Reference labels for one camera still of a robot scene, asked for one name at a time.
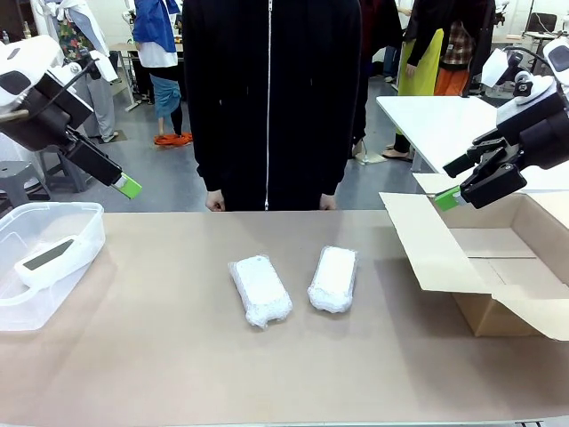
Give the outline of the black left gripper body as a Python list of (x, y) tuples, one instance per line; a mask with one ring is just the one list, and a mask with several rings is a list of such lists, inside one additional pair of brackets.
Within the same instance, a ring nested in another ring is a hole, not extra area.
[(66, 154), (66, 129), (78, 131), (92, 109), (48, 72), (27, 92), (15, 112), (17, 117), (1, 124), (1, 133), (30, 151), (56, 147)]

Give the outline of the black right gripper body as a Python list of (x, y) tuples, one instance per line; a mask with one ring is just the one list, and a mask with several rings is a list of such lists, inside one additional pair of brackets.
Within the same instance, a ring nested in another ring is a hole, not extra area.
[(516, 147), (520, 170), (538, 166), (548, 170), (568, 160), (568, 112), (557, 90), (526, 103), (510, 100), (497, 109), (496, 129)]

